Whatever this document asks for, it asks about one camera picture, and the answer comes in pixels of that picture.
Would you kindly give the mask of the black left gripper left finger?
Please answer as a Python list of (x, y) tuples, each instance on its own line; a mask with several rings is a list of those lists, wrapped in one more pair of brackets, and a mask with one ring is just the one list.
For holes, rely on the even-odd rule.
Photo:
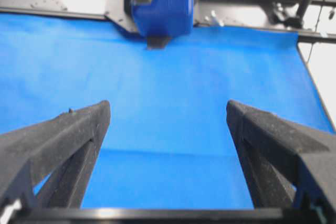
[(1, 134), (1, 207), (79, 208), (110, 124), (110, 103)]

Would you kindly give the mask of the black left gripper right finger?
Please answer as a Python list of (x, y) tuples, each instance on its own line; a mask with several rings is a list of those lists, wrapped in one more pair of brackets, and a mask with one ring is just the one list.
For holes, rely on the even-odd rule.
[(253, 205), (335, 209), (335, 135), (230, 100), (229, 127)]

